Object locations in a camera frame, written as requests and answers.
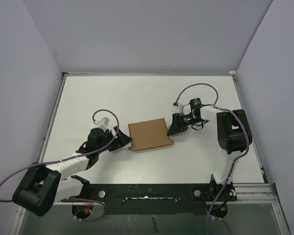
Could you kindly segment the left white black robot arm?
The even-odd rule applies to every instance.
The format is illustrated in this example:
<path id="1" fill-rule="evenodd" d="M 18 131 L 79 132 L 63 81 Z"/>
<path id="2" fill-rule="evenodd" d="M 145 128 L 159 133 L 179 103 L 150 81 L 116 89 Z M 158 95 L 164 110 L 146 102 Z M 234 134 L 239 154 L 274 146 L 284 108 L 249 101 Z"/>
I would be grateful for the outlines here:
<path id="1" fill-rule="evenodd" d="M 37 216 L 45 215 L 55 202 L 74 197 L 85 201 L 90 195 L 89 182 L 77 176 L 80 171 L 93 167 L 100 153 L 116 151 L 132 142 L 132 138 L 114 127 L 91 129 L 86 142 L 76 154 L 52 164 L 32 164 L 15 190 L 13 203 Z"/>

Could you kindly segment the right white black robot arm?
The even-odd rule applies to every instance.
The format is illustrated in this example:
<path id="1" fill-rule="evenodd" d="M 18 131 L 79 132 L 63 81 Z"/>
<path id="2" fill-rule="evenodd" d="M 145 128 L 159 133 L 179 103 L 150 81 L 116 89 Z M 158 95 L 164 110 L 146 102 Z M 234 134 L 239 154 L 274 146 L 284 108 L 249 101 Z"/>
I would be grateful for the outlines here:
<path id="1" fill-rule="evenodd" d="M 179 110 L 172 114 L 172 123 L 167 135 L 172 136 L 188 130 L 188 127 L 203 127 L 211 122 L 217 125 L 217 139 L 221 149 L 225 151 L 218 168 L 213 173 L 216 182 L 208 188 L 209 196 L 214 200 L 221 199 L 225 193 L 224 184 L 233 181 L 233 172 L 239 158 L 245 156 L 252 144 L 250 126 L 242 109 L 228 110 L 214 105 L 201 103 L 200 98 L 191 99 L 191 111 L 183 113 L 183 105 L 175 102 L 173 107 Z"/>

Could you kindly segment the brown cardboard paper box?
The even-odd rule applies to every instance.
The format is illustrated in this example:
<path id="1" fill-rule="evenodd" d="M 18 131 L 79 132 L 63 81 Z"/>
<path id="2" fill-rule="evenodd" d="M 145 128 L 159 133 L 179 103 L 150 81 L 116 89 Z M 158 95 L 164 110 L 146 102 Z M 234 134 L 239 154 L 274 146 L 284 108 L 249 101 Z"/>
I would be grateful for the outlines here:
<path id="1" fill-rule="evenodd" d="M 174 143 L 168 135 L 164 118 L 128 124 L 132 138 L 130 151 L 141 151 L 157 147 L 169 146 Z"/>

